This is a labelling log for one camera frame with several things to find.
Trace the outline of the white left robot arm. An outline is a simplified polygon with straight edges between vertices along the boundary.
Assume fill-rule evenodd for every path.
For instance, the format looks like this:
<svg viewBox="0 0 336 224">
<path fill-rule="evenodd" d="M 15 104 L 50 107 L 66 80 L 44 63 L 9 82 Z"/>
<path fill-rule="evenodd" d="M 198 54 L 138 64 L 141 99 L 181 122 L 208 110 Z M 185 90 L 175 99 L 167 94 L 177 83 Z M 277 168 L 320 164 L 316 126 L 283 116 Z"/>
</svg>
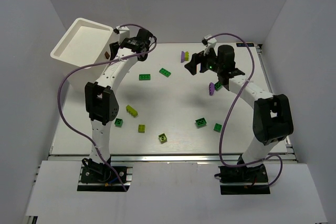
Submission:
<svg viewBox="0 0 336 224">
<path fill-rule="evenodd" d="M 116 62 L 108 65 L 95 82 L 88 82 L 85 86 L 85 105 L 94 141 L 89 159 L 97 164 L 110 163 L 111 124 L 119 112 L 116 91 L 132 66 L 147 59 L 154 39 L 154 35 L 144 28 L 140 28 L 134 37 L 130 36 L 127 28 L 122 28 L 118 35 L 119 40 L 109 45 L 110 59 Z"/>
</svg>

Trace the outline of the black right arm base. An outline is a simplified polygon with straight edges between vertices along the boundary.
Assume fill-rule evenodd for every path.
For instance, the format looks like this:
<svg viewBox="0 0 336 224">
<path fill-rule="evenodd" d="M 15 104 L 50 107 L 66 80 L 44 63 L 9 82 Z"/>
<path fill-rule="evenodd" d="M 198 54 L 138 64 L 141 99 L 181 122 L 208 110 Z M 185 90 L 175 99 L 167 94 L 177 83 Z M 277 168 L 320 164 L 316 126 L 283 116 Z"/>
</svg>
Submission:
<svg viewBox="0 0 336 224">
<path fill-rule="evenodd" d="M 256 167 L 219 166 L 214 175 L 220 182 L 221 195 L 269 195 L 268 175 L 264 164 Z"/>
</svg>

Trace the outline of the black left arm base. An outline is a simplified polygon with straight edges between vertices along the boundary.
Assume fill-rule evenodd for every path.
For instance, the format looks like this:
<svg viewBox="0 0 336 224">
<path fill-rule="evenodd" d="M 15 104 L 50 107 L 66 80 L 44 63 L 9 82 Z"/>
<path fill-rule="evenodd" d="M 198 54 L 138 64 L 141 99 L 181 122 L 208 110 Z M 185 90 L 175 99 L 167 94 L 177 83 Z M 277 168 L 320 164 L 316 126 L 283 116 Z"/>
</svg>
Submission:
<svg viewBox="0 0 336 224">
<path fill-rule="evenodd" d="M 81 192 L 122 192 L 125 193 L 131 183 L 131 168 L 114 166 L 115 172 L 104 163 L 96 163 L 91 158 L 82 159 L 77 191 Z"/>
</svg>

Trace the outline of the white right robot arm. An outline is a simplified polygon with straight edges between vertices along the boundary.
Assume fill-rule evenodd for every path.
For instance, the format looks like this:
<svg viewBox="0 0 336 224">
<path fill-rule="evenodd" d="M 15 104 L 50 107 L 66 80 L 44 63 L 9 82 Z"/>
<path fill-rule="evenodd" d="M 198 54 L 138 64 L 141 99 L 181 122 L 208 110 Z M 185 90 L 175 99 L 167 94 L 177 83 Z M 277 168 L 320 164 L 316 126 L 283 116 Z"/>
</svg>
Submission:
<svg viewBox="0 0 336 224">
<path fill-rule="evenodd" d="M 286 95 L 275 95 L 263 90 L 244 72 L 236 68 L 234 48 L 221 45 L 218 49 L 207 47 L 192 55 L 184 66 L 192 75 L 212 71 L 219 83 L 237 99 L 244 100 L 253 109 L 254 137 L 238 160 L 238 167 L 257 167 L 263 163 L 270 151 L 288 135 L 293 133 L 293 122 L 289 100 Z"/>
</svg>

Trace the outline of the white drawer cabinet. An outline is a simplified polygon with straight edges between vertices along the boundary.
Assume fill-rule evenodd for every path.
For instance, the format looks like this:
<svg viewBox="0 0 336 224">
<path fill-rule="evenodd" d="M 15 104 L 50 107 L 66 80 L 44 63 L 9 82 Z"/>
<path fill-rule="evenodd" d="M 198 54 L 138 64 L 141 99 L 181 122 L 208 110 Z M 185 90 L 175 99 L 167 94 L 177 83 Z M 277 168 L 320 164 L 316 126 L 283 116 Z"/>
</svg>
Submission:
<svg viewBox="0 0 336 224">
<path fill-rule="evenodd" d="M 107 61 L 106 52 L 113 42 L 113 28 L 84 18 L 77 18 L 61 40 L 51 51 L 50 56 L 60 71 L 69 72 L 93 63 Z"/>
</svg>

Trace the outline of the lime long lego brick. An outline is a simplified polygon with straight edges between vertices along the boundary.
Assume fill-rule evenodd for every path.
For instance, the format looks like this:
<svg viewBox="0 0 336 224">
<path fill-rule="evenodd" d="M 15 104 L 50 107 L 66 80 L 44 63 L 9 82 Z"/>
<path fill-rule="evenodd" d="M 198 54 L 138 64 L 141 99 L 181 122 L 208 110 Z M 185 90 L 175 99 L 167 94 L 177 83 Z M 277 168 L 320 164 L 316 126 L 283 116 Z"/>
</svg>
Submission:
<svg viewBox="0 0 336 224">
<path fill-rule="evenodd" d="M 132 116 L 132 117 L 137 117 L 138 116 L 138 112 L 136 109 L 134 109 L 132 106 L 127 105 L 125 107 L 126 111 Z"/>
</svg>

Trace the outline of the lime lego with stud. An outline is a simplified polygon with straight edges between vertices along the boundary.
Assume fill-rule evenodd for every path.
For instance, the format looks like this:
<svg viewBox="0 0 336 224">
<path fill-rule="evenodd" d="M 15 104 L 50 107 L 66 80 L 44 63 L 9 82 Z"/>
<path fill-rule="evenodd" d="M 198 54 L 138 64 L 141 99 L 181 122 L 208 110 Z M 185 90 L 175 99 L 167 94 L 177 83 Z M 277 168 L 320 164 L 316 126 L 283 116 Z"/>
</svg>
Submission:
<svg viewBox="0 0 336 224">
<path fill-rule="evenodd" d="M 160 134 L 160 135 L 158 136 L 158 138 L 159 138 L 159 141 L 160 141 L 161 144 L 167 142 L 167 136 L 165 135 L 165 133 Z"/>
</svg>

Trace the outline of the lime square lego brick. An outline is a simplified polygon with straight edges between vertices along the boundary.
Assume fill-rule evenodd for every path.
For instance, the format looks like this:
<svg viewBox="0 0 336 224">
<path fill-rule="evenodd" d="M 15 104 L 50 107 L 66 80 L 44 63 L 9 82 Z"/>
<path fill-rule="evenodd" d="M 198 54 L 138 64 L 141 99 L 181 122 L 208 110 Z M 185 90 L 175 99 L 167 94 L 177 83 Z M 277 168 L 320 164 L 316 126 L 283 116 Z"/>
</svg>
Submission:
<svg viewBox="0 0 336 224">
<path fill-rule="evenodd" d="M 139 133 L 145 133 L 145 125 L 144 124 L 139 124 L 138 125 L 138 132 Z"/>
</svg>

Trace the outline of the lime lego brick top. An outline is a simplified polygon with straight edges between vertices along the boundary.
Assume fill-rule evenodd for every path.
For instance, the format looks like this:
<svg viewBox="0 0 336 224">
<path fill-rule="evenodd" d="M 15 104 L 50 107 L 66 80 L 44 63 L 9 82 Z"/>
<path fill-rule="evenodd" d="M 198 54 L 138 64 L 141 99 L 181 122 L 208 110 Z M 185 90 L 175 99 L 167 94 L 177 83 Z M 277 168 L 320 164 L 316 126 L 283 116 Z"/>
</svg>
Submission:
<svg viewBox="0 0 336 224">
<path fill-rule="evenodd" d="M 189 52 L 188 51 L 186 51 L 184 53 L 184 61 L 189 61 Z"/>
</svg>

